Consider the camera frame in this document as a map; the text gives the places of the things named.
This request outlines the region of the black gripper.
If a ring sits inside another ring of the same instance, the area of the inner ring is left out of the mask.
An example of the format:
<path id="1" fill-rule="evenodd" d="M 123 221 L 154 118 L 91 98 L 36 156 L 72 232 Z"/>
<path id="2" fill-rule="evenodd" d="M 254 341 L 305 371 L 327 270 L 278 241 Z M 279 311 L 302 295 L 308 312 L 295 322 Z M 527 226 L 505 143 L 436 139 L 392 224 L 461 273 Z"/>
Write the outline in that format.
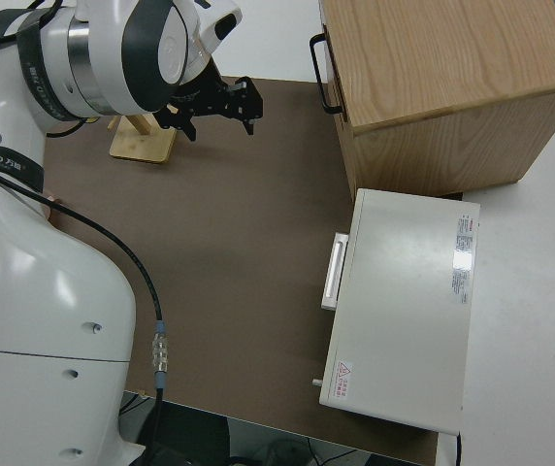
<path id="1" fill-rule="evenodd" d="M 250 77 L 241 77 L 228 84 L 213 60 L 191 81 L 180 85 L 168 102 L 158 111 L 162 128 L 178 128 L 189 141 L 195 142 L 197 130 L 193 117 L 219 115 L 240 121 L 249 136 L 254 134 L 257 119 L 263 116 L 263 98 Z"/>

